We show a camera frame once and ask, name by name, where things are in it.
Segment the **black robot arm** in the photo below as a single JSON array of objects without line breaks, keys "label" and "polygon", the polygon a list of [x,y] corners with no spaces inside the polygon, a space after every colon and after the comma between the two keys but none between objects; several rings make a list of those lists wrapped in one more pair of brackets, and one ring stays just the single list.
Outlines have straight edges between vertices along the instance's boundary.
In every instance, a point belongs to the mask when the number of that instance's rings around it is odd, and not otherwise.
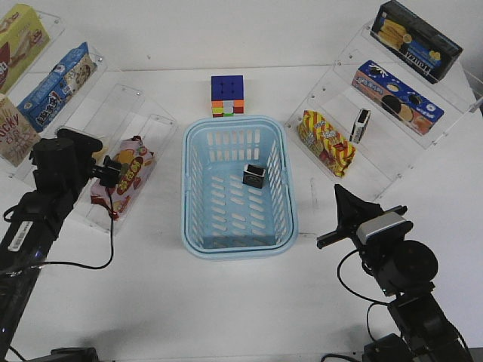
[{"label": "black robot arm", "polygon": [[364,347],[363,361],[471,361],[457,328],[445,317],[432,295],[438,272],[435,254],[423,243],[408,240],[413,228],[403,215],[407,208],[383,210],[343,186],[334,187],[337,228],[317,238],[318,248],[349,238],[363,270],[373,277],[399,333]]},{"label": "black robot arm", "polygon": [[53,242],[92,176],[98,138],[61,128],[32,147],[35,190],[8,211],[1,242],[1,356],[5,357]]}]

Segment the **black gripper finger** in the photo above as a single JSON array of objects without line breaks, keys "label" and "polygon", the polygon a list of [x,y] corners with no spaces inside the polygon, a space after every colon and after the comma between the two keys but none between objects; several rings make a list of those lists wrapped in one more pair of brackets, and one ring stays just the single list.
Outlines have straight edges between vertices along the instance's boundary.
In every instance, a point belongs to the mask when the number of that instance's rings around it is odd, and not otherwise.
[{"label": "black gripper finger", "polygon": [[337,202],[337,230],[356,230],[363,222],[382,215],[379,204],[364,201],[340,184],[334,186]]}]

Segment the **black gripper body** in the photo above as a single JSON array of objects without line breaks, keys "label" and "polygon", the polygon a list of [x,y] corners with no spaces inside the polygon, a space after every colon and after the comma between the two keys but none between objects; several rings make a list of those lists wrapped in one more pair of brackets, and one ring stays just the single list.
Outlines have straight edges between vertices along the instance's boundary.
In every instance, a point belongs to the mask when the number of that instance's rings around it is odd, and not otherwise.
[{"label": "black gripper body", "polygon": [[75,159],[80,175],[86,179],[96,177],[97,162],[93,154],[102,150],[102,141],[87,133],[68,127],[59,128],[56,135],[58,138],[73,141]]},{"label": "black gripper body", "polygon": [[335,231],[317,237],[317,248],[322,249],[345,238],[355,240],[357,247],[365,246],[369,238],[406,222],[403,215],[407,211],[406,206],[398,205],[365,222],[351,222],[348,226],[338,226]]}]

